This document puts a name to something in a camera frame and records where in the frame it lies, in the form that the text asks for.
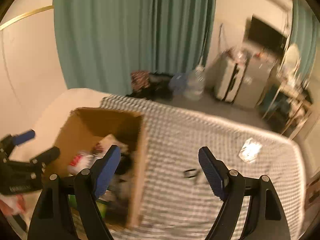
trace black television screen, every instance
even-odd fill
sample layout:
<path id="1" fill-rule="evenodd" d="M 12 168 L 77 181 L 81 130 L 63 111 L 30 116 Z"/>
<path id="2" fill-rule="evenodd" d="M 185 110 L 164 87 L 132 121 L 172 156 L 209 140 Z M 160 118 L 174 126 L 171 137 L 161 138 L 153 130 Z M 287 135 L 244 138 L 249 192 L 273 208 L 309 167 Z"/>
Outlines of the black television screen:
<path id="1" fill-rule="evenodd" d="M 284 53 L 286 38 L 254 16 L 252 16 L 248 39 L 262 45 L 279 56 L 282 56 Z"/>

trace bed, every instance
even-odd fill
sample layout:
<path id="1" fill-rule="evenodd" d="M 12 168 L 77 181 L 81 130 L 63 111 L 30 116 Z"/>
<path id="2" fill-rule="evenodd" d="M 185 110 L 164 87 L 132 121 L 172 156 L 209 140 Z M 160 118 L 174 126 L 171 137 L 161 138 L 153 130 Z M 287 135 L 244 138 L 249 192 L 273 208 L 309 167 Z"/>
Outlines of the bed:
<path id="1" fill-rule="evenodd" d="M 71 89 L 43 111 L 33 126 L 36 139 L 17 148 L 11 158 L 25 161 L 51 147 L 70 111 L 84 106 L 145 114 L 149 162 L 142 222 L 134 230 L 111 231 L 115 239 L 204 239 L 222 202 L 213 195 L 208 184 L 194 185 L 183 177 L 184 170 L 199 168 L 197 151 L 202 146 L 208 146 L 229 169 L 237 169 L 244 176 L 270 176 L 283 205 L 291 239 L 298 239 L 305 198 L 305 171 L 299 147 L 276 133 L 220 117 L 144 99 Z M 246 164 L 237 156 L 248 138 L 263 144 L 253 164 Z M 39 194 L 25 195 L 26 217 L 31 218 Z M 249 199 L 245 198 L 232 239 L 240 237 L 248 203 Z"/>

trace plastic water bottle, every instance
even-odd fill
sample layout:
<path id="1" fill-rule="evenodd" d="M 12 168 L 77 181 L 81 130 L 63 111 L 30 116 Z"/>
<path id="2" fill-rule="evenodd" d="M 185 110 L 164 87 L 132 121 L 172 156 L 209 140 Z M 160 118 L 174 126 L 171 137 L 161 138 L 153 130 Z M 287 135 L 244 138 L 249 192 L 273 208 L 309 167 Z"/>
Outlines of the plastic water bottle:
<path id="1" fill-rule="evenodd" d="M 204 67 L 197 66 L 188 76 L 184 96 L 190 100 L 199 100 L 204 91 Z"/>

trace metal screw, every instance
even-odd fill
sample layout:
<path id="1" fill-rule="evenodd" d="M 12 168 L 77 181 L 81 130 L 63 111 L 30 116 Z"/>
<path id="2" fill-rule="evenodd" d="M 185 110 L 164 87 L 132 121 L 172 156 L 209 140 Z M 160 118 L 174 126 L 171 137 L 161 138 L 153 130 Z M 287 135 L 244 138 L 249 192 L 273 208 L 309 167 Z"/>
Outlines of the metal screw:
<path id="1" fill-rule="evenodd" d="M 270 179 L 267 175 L 263 175 L 262 176 L 262 180 L 265 181 L 265 182 L 268 182 Z"/>
<path id="2" fill-rule="evenodd" d="M 231 171 L 229 171 L 229 173 L 230 173 L 230 175 L 231 176 L 238 176 L 238 171 L 236 171 L 236 170 L 231 170 Z"/>
<path id="3" fill-rule="evenodd" d="M 81 174 L 82 175 L 88 175 L 90 173 L 90 170 L 89 169 L 83 169 L 82 171 L 81 171 Z"/>
<path id="4" fill-rule="evenodd" d="M 49 178 L 50 180 L 55 180 L 57 177 L 57 174 L 51 174 Z"/>

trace mini fridge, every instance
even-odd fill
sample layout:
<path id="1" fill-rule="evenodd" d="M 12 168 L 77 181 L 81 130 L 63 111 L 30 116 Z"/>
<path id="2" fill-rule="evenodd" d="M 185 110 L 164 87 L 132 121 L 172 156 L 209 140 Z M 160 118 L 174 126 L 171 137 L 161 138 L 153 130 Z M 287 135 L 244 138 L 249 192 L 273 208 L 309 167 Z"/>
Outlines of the mini fridge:
<path id="1" fill-rule="evenodd" d="M 247 65 L 234 104 L 254 108 L 267 84 L 271 69 L 272 63 L 252 57 Z"/>

